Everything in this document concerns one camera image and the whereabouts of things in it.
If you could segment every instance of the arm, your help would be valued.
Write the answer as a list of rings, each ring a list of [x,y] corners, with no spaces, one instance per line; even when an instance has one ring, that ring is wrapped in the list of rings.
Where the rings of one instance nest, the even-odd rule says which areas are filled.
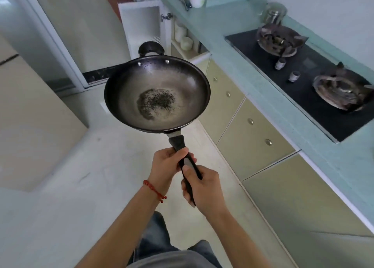
[[[188,148],[177,153],[173,148],[168,148],[154,154],[148,181],[162,195],[166,195],[169,190],[173,176],[180,171],[178,162],[187,153]],[[126,266],[159,202],[157,194],[143,185],[76,267]]]
[[[202,180],[187,166],[183,167],[184,176],[191,184],[196,206],[219,237],[233,268],[270,268],[261,251],[227,209],[218,173],[203,166],[198,168]],[[194,206],[185,190],[184,181],[182,190],[184,198]]]

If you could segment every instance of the forearm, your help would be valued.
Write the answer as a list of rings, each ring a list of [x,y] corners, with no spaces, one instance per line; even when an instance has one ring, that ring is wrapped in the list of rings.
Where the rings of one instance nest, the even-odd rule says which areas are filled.
[[[230,212],[207,218],[219,237],[233,268],[270,268],[270,265]]]
[[[142,186],[76,267],[126,266],[158,203],[156,193]]]

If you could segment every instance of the gas stove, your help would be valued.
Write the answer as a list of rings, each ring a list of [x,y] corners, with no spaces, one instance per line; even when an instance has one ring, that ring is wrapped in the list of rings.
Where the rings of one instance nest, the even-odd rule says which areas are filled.
[[[374,119],[370,83],[305,45],[308,38],[296,31],[267,24],[225,38],[333,142]]]

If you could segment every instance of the wok rim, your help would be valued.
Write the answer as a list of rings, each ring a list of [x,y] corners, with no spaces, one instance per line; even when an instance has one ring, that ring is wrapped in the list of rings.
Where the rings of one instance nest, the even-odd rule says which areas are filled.
[[[199,72],[199,74],[201,75],[202,79],[204,80],[206,86],[207,86],[207,94],[206,94],[206,98],[205,98],[205,103],[204,105],[202,106],[202,111],[197,115],[195,116],[194,118],[192,118],[191,120],[189,120],[187,123],[185,124],[182,124],[180,126],[177,126],[177,127],[171,127],[171,128],[168,128],[168,129],[156,129],[156,130],[152,130],[152,129],[146,129],[146,128],[141,128],[141,127],[137,127],[131,123],[128,123],[128,122],[123,122],[122,120],[120,120],[117,115],[115,114],[115,111],[112,110],[112,107],[110,106],[110,104],[108,103],[109,102],[109,97],[110,97],[110,85],[112,84],[112,82],[114,83],[117,78],[121,75],[121,73],[123,72],[124,69],[128,68],[129,65],[133,64],[134,62],[138,63],[138,62],[141,62],[141,61],[145,61],[146,59],[152,59],[152,58],[165,58],[165,59],[173,59],[173,60],[177,60],[177,61],[180,61],[184,64],[187,64],[189,65],[190,67],[194,68],[197,72]],[[105,105],[107,106],[108,110],[110,111],[110,113],[121,123],[133,128],[133,129],[137,129],[137,130],[140,130],[140,131],[143,131],[143,132],[148,132],[148,133],[158,133],[158,134],[161,134],[161,133],[171,133],[171,132],[175,132],[175,131],[178,131],[180,130],[181,128],[191,124],[192,122],[194,122],[194,120],[196,120],[205,110],[206,110],[206,107],[208,106],[209,104],[209,101],[210,101],[210,97],[211,97],[211,88],[210,88],[210,83],[206,77],[206,75],[197,67],[195,66],[194,64],[190,63],[189,61],[186,61],[182,58],[177,58],[175,56],[169,56],[169,55],[150,55],[150,56],[144,56],[144,57],[141,57],[141,58],[135,58],[135,59],[132,59],[128,62],[126,62],[123,66],[121,66],[118,70],[116,70],[114,72],[114,74],[109,77],[109,79],[107,80],[107,82],[105,83],[105,88],[104,88],[104,101],[105,101]]]

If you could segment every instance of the hand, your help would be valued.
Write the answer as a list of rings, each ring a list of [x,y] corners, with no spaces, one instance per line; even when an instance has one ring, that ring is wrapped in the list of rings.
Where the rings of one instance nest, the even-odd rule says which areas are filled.
[[[181,170],[179,161],[188,154],[188,151],[187,147],[180,149],[178,152],[175,152],[173,148],[166,148],[153,155],[152,169],[148,181],[162,195],[166,195],[168,192],[171,180]],[[190,155],[196,162],[194,154],[190,153]]]
[[[193,198],[196,206],[209,221],[220,214],[227,213],[228,209],[226,207],[225,199],[223,198],[218,172],[203,166],[197,167],[203,177],[202,180],[198,178],[193,169],[186,165],[183,166],[183,174],[192,187]],[[191,197],[186,190],[184,180],[182,180],[182,190],[183,197],[194,207],[194,204],[191,202]]]

